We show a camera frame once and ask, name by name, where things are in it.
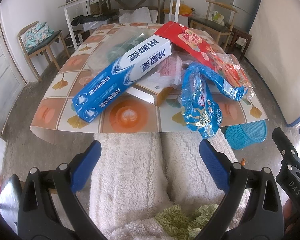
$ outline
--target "blue snack bag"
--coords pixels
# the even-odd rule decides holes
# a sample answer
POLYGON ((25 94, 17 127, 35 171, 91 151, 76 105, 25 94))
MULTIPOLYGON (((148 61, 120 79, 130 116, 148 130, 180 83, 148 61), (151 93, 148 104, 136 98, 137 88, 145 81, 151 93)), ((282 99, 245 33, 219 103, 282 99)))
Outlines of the blue snack bag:
POLYGON ((188 67, 187 71, 192 71, 198 68, 200 74, 204 75, 207 79, 213 81, 217 86, 220 93, 224 94, 225 96, 229 97, 234 101, 240 101, 243 96, 247 93, 247 88, 245 87, 233 87, 229 84, 227 80, 221 77, 217 72, 213 71, 211 68, 202 65, 197 62, 191 63, 188 67))
POLYGON ((201 64, 192 63, 186 70, 180 103, 187 127, 192 131, 199 131, 202 138, 207 139, 218 131, 222 113, 212 99, 207 83, 200 73, 200 66, 201 64))

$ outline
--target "plastic mesh basket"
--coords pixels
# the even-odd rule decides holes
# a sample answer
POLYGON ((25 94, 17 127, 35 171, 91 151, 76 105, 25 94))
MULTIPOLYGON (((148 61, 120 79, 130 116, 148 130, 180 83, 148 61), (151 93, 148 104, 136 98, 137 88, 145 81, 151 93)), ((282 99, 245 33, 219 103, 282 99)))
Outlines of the plastic mesh basket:
POLYGON ((253 143, 263 142, 267 136, 267 125, 262 120, 229 126, 225 136, 231 148, 239 150, 253 143))

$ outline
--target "blue and white box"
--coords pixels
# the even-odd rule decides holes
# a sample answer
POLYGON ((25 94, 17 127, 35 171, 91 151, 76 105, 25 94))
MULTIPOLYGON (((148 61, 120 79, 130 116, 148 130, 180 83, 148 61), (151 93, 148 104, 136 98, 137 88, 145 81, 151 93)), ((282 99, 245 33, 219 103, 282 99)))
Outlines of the blue and white box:
POLYGON ((115 60, 73 99, 77 115, 92 122, 134 82, 171 55, 170 40, 153 35, 115 60))

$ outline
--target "metal screw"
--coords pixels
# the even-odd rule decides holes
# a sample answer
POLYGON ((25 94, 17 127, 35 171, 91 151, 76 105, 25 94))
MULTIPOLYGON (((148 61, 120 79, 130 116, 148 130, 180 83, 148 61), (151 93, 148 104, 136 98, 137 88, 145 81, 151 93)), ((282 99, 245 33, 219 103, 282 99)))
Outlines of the metal screw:
POLYGON ((271 169, 269 169, 268 167, 264 167, 264 168, 263 168, 263 171, 264 171, 265 173, 268 173, 268 174, 271 173, 271 169))
POLYGON ((241 166, 240 163, 234 163, 234 164, 233 164, 233 167, 234 167, 236 170, 240 170, 242 166, 241 166))
POLYGON ((64 171, 66 168, 68 168, 68 164, 66 164, 66 163, 62 163, 59 166, 59 169, 62 170, 62 171, 64 171))
POLYGON ((36 173, 37 172, 37 168, 36 167, 33 167, 31 170, 30 170, 30 173, 31 174, 34 174, 34 173, 36 173))

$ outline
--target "chair seat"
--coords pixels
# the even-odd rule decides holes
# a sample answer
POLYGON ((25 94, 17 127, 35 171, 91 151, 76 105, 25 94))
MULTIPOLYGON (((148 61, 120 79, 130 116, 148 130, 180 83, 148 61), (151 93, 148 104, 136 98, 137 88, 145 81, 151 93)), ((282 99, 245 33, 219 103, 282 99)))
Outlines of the chair seat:
POLYGON ((50 37, 46 38, 45 40, 41 41, 37 46, 33 47, 29 52, 28 56, 31 55, 32 53, 36 52, 39 49, 42 49, 43 47, 47 46, 53 39, 57 36, 59 36, 61 33, 60 31, 54 32, 50 37))
POLYGON ((230 33, 229 29, 210 20, 203 19, 203 18, 196 18, 196 17, 190 17, 190 21, 195 21, 198 23, 201 23, 202 25, 205 25, 207 27, 210 27, 220 33, 230 33))

